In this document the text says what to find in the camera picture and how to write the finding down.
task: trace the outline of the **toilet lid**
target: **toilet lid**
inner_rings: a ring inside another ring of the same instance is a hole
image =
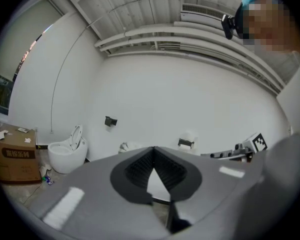
[[[73,151],[75,151],[79,145],[80,138],[82,135],[83,127],[81,124],[78,124],[75,126],[74,130],[72,131],[70,135],[70,146]]]

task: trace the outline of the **toilet paper holder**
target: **toilet paper holder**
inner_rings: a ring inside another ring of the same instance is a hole
[[[190,148],[193,147],[193,144],[195,144],[195,142],[191,142],[189,140],[185,140],[185,139],[182,139],[182,138],[179,138],[179,142],[178,142],[178,146],[180,147],[180,145],[186,145],[186,146],[189,146]]]
[[[114,126],[116,126],[117,125],[117,119],[113,119],[113,118],[111,118],[110,116],[106,116],[105,117],[105,121],[104,121],[104,124],[106,125],[106,126],[111,126],[111,125],[114,125]]]

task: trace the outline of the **white label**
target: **white label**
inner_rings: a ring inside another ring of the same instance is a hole
[[[242,178],[245,175],[244,171],[235,170],[235,169],[231,169],[231,168],[224,167],[224,166],[220,167],[219,172],[223,173],[223,174],[228,174],[230,176],[237,177],[237,178]]]
[[[85,192],[77,187],[70,187],[68,193],[44,217],[43,222],[55,230],[61,230],[74,212]]]

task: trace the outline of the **brown cardboard box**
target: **brown cardboard box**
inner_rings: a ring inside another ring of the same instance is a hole
[[[35,131],[23,133],[18,128],[0,122],[0,131],[9,131],[0,140],[0,182],[9,185],[39,184],[41,177],[36,158]],[[31,142],[25,142],[26,138],[30,138]]]

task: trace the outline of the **toilet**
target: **toilet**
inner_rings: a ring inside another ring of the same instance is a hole
[[[88,143],[82,137],[83,127],[75,126],[70,138],[48,145],[50,164],[58,173],[68,174],[82,166],[88,152]]]

